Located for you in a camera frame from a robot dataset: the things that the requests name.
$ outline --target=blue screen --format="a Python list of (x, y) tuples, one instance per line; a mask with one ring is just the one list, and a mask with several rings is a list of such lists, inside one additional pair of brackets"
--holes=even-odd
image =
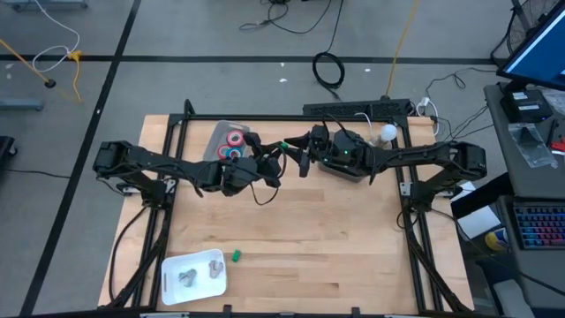
[(565, 10), (560, 8), (504, 72), (565, 90)]

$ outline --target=tape roll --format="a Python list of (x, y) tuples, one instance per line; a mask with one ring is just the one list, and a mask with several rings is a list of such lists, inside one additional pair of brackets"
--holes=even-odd
[(240, 131), (231, 131), (226, 138), (228, 145), (232, 147), (239, 147), (244, 144), (244, 135)]
[(218, 147), (217, 154), (220, 159), (225, 159), (228, 157), (228, 152), (230, 151), (230, 146), (223, 145)]
[(230, 150), (228, 150), (226, 156), (228, 158), (239, 158), (241, 157), (241, 150), (239, 150), (239, 148), (231, 148)]

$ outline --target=green block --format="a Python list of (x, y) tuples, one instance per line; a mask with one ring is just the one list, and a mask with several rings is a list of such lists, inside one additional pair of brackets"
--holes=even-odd
[(236, 252), (233, 253), (233, 256), (231, 256), (231, 260), (233, 262), (237, 262), (239, 261), (239, 257), (241, 257), (241, 251), (236, 250)]

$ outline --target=white cable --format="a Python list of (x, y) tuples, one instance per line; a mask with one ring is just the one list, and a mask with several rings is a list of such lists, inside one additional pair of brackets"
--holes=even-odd
[[(438, 118), (439, 120), (440, 113), (438, 112), (437, 107), (435, 107), (435, 104), (428, 97), (422, 98), (422, 100), (418, 103), (418, 105), (416, 105), (416, 114), (418, 114), (419, 117), (424, 116), (425, 114), (420, 114), (419, 108), (424, 107), (424, 112), (426, 112), (427, 105), (432, 105), (433, 113), (435, 114), (435, 117)], [(439, 132), (440, 132), (440, 125), (438, 123), (435, 123), (435, 130), (433, 131), (433, 135), (437, 136)]]
[(371, 119), (369, 119), (369, 117), (365, 113), (355, 113), (354, 115), (355, 116), (359, 116), (359, 115), (365, 116), (365, 118), (367, 119), (367, 123), (369, 124), (369, 130), (371, 131), (371, 143), (373, 143), (373, 141), (376, 140), (376, 139), (375, 139), (374, 133), (373, 133), (373, 125), (371, 125)]
[[(65, 25), (62, 24), (61, 22), (59, 22), (59, 21), (53, 19), (53, 18), (45, 11), (45, 9), (43, 9), (43, 7), (41, 6), (41, 4), (39, 3), (38, 0), (34, 0), (34, 1), (35, 1), (35, 3), (37, 4), (37, 6), (39, 7), (39, 9), (41, 10), (41, 12), (43, 12), (43, 14), (45, 14), (45, 16), (46, 16), (48, 19), (50, 19), (51, 21), (55, 22), (55, 23), (58, 24), (60, 27), (65, 28), (65, 29), (67, 29), (67, 30), (73, 32), (75, 35), (77, 35), (77, 43), (74, 45), (74, 47), (73, 47), (72, 49), (69, 49), (68, 47), (66, 47), (66, 46), (64, 46), (64, 45), (56, 45), (56, 46), (53, 46), (53, 47), (50, 47), (50, 48), (48, 48), (48, 49), (45, 49), (45, 50), (41, 51), (39, 54), (37, 54), (37, 55), (34, 57), (34, 59), (32, 60), (32, 66), (34, 67), (34, 69), (35, 69), (37, 72), (49, 72), (49, 71), (53, 70), (54, 68), (58, 67), (58, 66), (69, 56), (69, 54), (71, 54), (75, 49), (77, 49), (77, 47), (79, 46), (79, 42), (80, 42), (80, 34), (79, 34), (77, 31), (71, 29), (70, 27), (65, 26)], [(35, 62), (37, 61), (37, 58), (39, 58), (39, 57), (42, 56), (43, 54), (45, 54), (45, 53), (47, 53), (47, 52), (49, 52), (49, 51), (51, 51), (51, 50), (53, 50), (53, 49), (64, 49), (64, 50), (66, 51), (66, 54), (65, 54), (63, 57), (61, 57), (61, 59), (59, 60), (59, 62), (55, 63), (54, 65), (52, 65), (50, 68), (48, 68), (48, 69), (46, 69), (46, 70), (39, 70), (37, 67), (35, 67)]]

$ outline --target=white ball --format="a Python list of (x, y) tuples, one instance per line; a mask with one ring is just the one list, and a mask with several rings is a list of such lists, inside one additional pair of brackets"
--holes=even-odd
[(396, 138), (396, 127), (391, 124), (382, 126), (380, 130), (380, 139), (383, 141), (391, 141)]

